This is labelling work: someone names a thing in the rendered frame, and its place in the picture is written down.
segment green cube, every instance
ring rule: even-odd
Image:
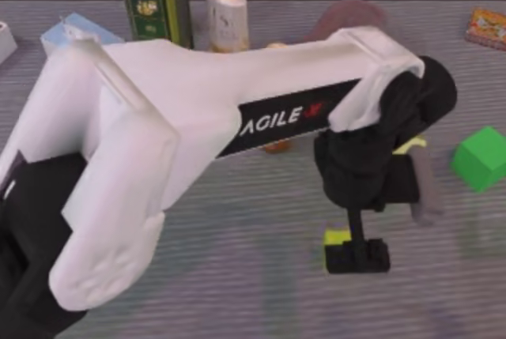
[[[453,170],[475,191],[482,192],[506,176],[506,137],[487,126],[460,143]]]

